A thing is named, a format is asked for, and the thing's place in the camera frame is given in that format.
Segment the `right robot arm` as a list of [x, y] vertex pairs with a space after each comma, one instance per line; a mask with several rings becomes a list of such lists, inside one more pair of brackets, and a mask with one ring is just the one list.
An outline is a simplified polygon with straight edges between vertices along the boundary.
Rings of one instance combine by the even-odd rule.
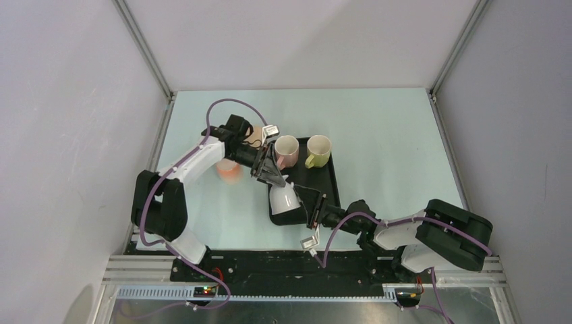
[[439, 199], [432, 199], [421, 211], [400, 219], [377, 219], [364, 200], [351, 203], [346, 209], [329, 205], [319, 190], [286, 184], [268, 189], [270, 218], [277, 225], [302, 221], [314, 230], [303, 239], [303, 250], [313, 257], [320, 244], [320, 228], [332, 230], [318, 259], [327, 264], [327, 255], [335, 235], [347, 232], [358, 236], [358, 246], [371, 254], [377, 250], [395, 250], [393, 276], [402, 282], [418, 273], [450, 264], [467, 271], [481, 271], [486, 257], [492, 255], [489, 241], [493, 224], [474, 213]]

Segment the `yellow mug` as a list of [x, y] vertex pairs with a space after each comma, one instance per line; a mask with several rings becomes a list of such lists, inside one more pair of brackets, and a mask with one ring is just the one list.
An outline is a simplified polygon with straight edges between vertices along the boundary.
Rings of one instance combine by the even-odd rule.
[[321, 168], [324, 167], [331, 157], [332, 143], [330, 139], [324, 135], [314, 135], [307, 141], [307, 158], [305, 167]]

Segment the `orange translucent cup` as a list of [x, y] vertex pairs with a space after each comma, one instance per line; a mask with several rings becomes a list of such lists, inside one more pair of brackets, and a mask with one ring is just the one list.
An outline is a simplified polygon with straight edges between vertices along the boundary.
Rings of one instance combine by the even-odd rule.
[[236, 184], [243, 178], [243, 169], [239, 163], [223, 159], [215, 164], [219, 177], [227, 184]]

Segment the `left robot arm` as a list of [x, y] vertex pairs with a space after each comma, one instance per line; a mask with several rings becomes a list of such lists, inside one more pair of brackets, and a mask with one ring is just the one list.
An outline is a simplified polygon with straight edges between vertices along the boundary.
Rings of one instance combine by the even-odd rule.
[[231, 115], [224, 125], [208, 126], [197, 146], [179, 161], [160, 171], [141, 171], [136, 178], [131, 222], [142, 233], [158, 236], [179, 258], [189, 261], [187, 272], [197, 281], [210, 278], [213, 263], [204, 257], [208, 247], [197, 239], [188, 221], [185, 187], [223, 159], [249, 167], [259, 182], [286, 185], [267, 143], [279, 135], [278, 127], [262, 127], [258, 147], [247, 142], [252, 129], [243, 117]]

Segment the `pink mug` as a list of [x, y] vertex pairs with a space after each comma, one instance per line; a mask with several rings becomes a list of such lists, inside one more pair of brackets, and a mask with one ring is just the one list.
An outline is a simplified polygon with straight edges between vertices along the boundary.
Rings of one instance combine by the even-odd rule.
[[298, 162], [299, 142], [290, 135], [280, 136], [274, 144], [277, 166], [280, 170], [291, 168]]

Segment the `clear glass mug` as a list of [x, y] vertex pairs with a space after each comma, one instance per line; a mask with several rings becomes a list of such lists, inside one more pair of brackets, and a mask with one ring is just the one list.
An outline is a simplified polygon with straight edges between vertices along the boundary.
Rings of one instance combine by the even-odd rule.
[[288, 177], [288, 175], [283, 176], [285, 180], [283, 187], [276, 184], [270, 186], [269, 203], [271, 215], [290, 212], [301, 207], [298, 195], [294, 189], [294, 184], [287, 181]]

